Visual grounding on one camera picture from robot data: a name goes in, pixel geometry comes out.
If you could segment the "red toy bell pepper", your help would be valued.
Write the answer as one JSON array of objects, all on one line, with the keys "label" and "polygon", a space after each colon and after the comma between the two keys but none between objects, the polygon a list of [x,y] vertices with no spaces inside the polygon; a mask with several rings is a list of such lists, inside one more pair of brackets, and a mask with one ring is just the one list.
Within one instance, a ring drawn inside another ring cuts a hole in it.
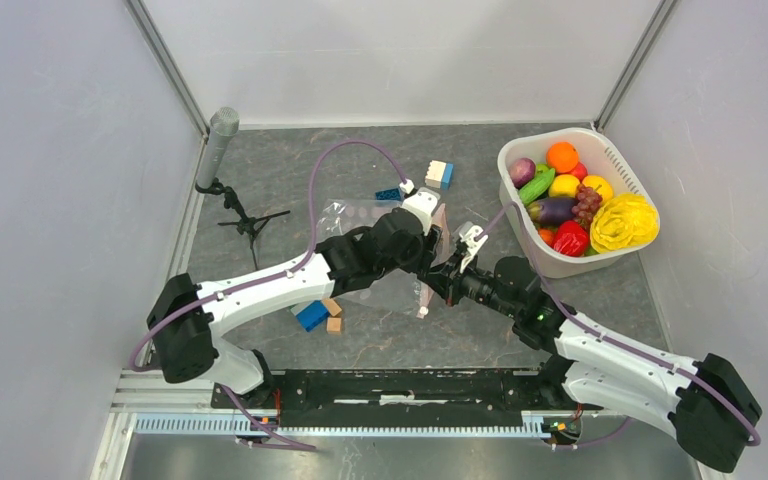
[{"label": "red toy bell pepper", "polygon": [[590,235],[576,221],[569,220],[558,227],[551,247],[562,255],[580,257],[590,247]]}]

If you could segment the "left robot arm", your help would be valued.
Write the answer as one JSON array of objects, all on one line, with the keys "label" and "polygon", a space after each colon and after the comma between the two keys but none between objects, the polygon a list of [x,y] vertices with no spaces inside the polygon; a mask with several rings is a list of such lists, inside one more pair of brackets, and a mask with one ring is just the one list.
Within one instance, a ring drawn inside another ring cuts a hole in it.
[{"label": "left robot arm", "polygon": [[364,290],[394,270],[415,272],[436,236],[433,213],[402,205],[370,227],[320,242],[311,256],[232,280],[196,284],[187,273],[172,277],[147,318],[164,380],[207,379],[250,407],[266,405],[274,381],[264,360],[228,343],[225,334],[285,307]]}]

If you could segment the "clear zip top bag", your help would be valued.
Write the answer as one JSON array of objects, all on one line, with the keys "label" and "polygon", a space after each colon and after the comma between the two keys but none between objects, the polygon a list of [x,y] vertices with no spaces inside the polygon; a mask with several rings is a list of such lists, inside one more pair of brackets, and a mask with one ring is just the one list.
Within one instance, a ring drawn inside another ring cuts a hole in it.
[{"label": "clear zip top bag", "polygon": [[[317,221],[316,250],[337,270],[333,298],[422,319],[435,293],[420,281],[422,272],[397,266],[398,221],[420,224],[401,202],[330,200]],[[442,239],[431,266],[451,253],[445,205],[438,205],[432,224],[441,227]]]}]

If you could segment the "yellow toy cabbage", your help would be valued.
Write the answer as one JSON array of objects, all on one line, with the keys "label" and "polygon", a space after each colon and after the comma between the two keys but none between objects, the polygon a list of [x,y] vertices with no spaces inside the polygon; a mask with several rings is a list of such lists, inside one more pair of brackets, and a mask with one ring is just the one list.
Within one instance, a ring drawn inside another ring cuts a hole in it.
[{"label": "yellow toy cabbage", "polygon": [[599,209],[589,229],[590,244],[608,253],[648,244],[659,231],[656,209],[643,196],[625,193]]}]

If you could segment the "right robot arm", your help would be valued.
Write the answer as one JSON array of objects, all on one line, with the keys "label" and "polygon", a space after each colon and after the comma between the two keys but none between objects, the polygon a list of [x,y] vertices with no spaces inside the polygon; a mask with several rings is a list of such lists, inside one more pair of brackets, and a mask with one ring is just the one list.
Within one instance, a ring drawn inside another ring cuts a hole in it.
[{"label": "right robot arm", "polygon": [[537,392],[551,408],[574,401],[639,420],[723,473],[761,443],[762,409],[729,360],[694,359],[621,335],[558,301],[523,257],[504,257],[489,271],[452,256],[418,277],[450,306],[469,299],[508,317],[522,343],[549,353],[553,371],[539,378]]}]

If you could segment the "green toy cucumber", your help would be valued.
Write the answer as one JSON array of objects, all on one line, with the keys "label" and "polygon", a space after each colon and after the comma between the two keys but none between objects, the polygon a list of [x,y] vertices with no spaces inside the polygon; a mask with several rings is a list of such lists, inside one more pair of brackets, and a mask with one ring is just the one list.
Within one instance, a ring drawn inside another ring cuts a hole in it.
[{"label": "green toy cucumber", "polygon": [[534,177],[518,190],[518,197],[523,205],[528,205],[546,193],[554,181],[556,171],[544,165],[536,170]]}]

